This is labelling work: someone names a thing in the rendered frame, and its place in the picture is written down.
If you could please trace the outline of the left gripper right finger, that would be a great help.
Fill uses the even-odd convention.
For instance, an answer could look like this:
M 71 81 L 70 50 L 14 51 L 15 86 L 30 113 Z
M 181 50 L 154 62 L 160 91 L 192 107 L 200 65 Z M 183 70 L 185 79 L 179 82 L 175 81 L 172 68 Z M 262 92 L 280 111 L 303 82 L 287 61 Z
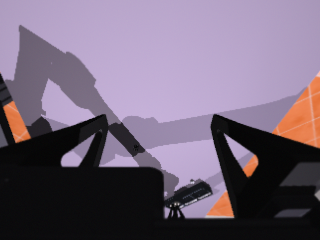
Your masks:
M 210 128 L 234 218 L 253 218 L 277 195 L 314 195 L 320 190 L 320 148 L 217 114 Z M 258 165 L 250 179 L 224 134 L 256 155 Z

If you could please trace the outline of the dark grey three-compartment bin rack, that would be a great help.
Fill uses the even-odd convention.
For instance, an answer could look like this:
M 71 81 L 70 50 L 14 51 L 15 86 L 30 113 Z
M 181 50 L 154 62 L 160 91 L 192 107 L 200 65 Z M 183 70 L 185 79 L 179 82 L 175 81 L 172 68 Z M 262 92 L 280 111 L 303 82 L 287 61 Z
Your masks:
M 178 194 L 176 194 L 176 195 L 174 195 L 174 196 L 172 196 L 172 197 L 170 197 L 170 198 L 168 198 L 166 200 L 164 200 L 164 206 L 166 208 L 168 208 L 168 209 L 171 209 L 170 204 L 172 204 L 174 202 L 179 202 L 180 205 L 178 205 L 178 206 L 179 206 L 180 209 L 182 209 L 182 208 L 184 208 L 184 207 L 186 207 L 188 205 L 191 205 L 191 204 L 193 204 L 193 203 L 195 203 L 197 201 L 200 201 L 200 200 L 202 200 L 202 199 L 204 199 L 204 198 L 206 198 L 208 196 L 211 196 L 211 195 L 213 195 L 212 189 L 209 186 L 205 185 L 204 183 L 200 182 L 200 183 L 198 183 L 198 184 L 196 184 L 196 185 L 194 185 L 194 186 L 192 186 L 192 187 L 190 187 L 190 188 L 188 188 L 188 189 L 186 189 L 186 190 L 184 190 L 184 191 L 182 191 L 182 192 L 180 192 L 180 193 L 178 193 Z

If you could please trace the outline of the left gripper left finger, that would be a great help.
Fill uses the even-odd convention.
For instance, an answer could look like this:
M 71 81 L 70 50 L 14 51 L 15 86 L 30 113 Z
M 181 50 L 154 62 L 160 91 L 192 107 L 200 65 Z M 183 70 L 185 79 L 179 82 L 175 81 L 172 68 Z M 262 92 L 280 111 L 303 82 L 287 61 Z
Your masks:
M 0 164 L 62 166 L 70 150 L 95 134 L 79 166 L 99 166 L 109 125 L 105 114 L 84 122 L 0 147 Z

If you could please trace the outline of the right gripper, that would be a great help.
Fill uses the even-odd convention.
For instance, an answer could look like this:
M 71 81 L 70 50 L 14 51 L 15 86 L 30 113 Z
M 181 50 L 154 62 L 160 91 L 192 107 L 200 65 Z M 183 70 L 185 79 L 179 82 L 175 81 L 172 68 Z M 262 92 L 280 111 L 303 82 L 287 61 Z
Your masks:
M 173 210 L 173 217 L 172 217 L 172 210 Z M 179 211 L 179 214 L 180 214 L 180 217 L 178 217 L 178 212 L 176 211 Z M 185 216 L 183 215 L 182 211 L 180 210 L 179 206 L 177 205 L 175 207 L 174 203 L 171 205 L 171 209 L 170 209 L 170 212 L 169 212 L 169 215 L 168 215 L 168 218 L 185 218 Z

